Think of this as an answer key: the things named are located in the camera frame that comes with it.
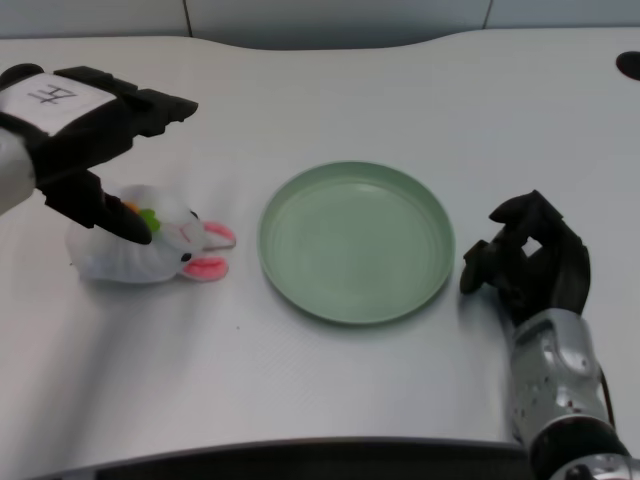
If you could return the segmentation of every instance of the white table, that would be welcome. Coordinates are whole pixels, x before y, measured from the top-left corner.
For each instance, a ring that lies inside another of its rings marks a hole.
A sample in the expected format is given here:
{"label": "white table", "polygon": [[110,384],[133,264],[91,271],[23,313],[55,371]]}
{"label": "white table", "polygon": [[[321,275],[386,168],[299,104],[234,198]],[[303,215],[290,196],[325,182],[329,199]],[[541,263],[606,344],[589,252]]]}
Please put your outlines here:
{"label": "white table", "polygon": [[[461,301],[487,215],[534,188],[591,251],[585,311],[619,431],[640,454],[640,82],[616,56],[640,29],[466,33],[402,48],[263,52],[184,38],[0,42],[0,68],[90,65],[200,103],[96,168],[168,184],[238,235],[229,276],[81,283],[67,220],[40,194],[0,219],[0,478],[236,442],[342,435],[509,440],[507,354],[492,305]],[[257,220],[288,178],[329,161],[397,167],[447,208],[456,265],[414,317],[348,329],[269,288]]]}

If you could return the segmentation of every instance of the green plate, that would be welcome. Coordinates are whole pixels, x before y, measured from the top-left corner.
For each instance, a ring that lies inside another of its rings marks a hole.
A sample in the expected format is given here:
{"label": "green plate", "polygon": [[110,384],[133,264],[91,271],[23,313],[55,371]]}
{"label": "green plate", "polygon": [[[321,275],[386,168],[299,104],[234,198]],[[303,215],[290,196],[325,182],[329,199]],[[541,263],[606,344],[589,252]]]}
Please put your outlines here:
{"label": "green plate", "polygon": [[435,295],[451,272],[454,236],[422,184],[382,165],[308,170],[267,205],[262,268],[287,299],[327,320],[384,322]]}

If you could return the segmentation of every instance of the pink bunny ear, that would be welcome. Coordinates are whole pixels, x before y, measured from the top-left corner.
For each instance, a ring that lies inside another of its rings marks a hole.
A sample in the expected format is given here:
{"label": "pink bunny ear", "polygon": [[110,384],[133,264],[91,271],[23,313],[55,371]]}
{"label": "pink bunny ear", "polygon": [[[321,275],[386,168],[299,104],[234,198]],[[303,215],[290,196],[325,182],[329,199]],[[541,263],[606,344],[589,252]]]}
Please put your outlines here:
{"label": "pink bunny ear", "polygon": [[182,269],[182,275],[191,280],[213,282],[227,275],[229,265],[222,257],[196,258]]}
{"label": "pink bunny ear", "polygon": [[228,227],[216,222],[202,222],[202,225],[208,234],[205,250],[233,248],[236,246],[236,236]]}

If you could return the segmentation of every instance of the white plush toy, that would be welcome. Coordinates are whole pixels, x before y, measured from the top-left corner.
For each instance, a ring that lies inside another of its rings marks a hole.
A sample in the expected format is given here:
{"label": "white plush toy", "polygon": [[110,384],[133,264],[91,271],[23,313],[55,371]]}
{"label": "white plush toy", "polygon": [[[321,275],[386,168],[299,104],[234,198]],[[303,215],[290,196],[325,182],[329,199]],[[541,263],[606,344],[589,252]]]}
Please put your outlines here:
{"label": "white plush toy", "polygon": [[227,274],[224,258],[207,256],[211,250],[235,246],[227,227],[200,221],[184,202],[160,187],[112,187],[108,193],[144,218],[152,241],[139,245],[99,227],[87,229],[73,223],[66,244],[81,277],[153,283],[176,274],[199,281],[219,280]]}

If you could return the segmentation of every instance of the robotic arm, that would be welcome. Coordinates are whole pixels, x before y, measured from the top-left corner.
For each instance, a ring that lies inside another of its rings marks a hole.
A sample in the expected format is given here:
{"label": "robotic arm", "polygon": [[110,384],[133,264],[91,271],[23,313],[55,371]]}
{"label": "robotic arm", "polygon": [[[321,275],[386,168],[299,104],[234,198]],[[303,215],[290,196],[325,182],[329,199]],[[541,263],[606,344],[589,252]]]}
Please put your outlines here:
{"label": "robotic arm", "polygon": [[[606,382],[581,316],[591,278],[587,248],[537,191],[508,200],[489,218],[504,227],[464,256],[460,290],[497,288],[513,323],[511,418],[536,477],[640,479],[640,463],[598,395]],[[529,237],[541,248],[527,257]]]}
{"label": "robotic arm", "polygon": [[87,169],[129,150],[137,135],[164,133],[197,108],[88,67],[53,74],[32,64],[10,68],[0,75],[0,214],[37,188],[46,205],[87,228],[150,243],[142,218],[104,193]]}

